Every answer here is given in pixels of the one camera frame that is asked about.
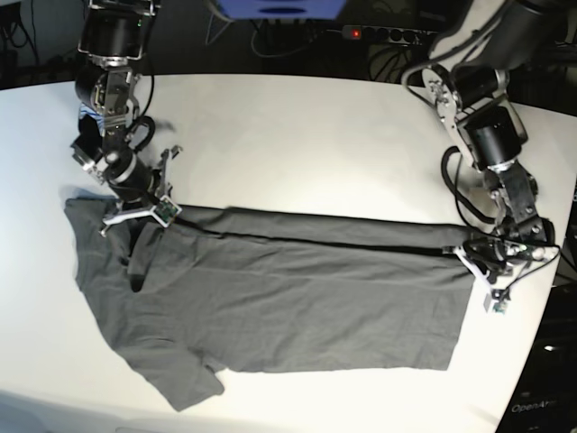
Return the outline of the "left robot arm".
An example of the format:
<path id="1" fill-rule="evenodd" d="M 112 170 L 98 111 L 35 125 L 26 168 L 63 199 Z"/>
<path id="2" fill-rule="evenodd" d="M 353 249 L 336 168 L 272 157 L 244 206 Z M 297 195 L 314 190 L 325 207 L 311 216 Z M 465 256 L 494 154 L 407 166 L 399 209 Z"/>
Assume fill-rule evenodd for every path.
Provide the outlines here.
<path id="1" fill-rule="evenodd" d="M 445 52 L 401 75 L 404 88 L 420 75 L 423 102 L 436 111 L 460 163 L 475 169 L 497 207 L 491 232 L 463 243 L 466 259 L 491 277 L 543 262 L 554 248 L 553 226 L 536 209 L 538 186 L 519 160 L 527 130 L 508 97 L 509 73 L 534 55 L 573 1 L 503 1 L 477 29 Z"/>

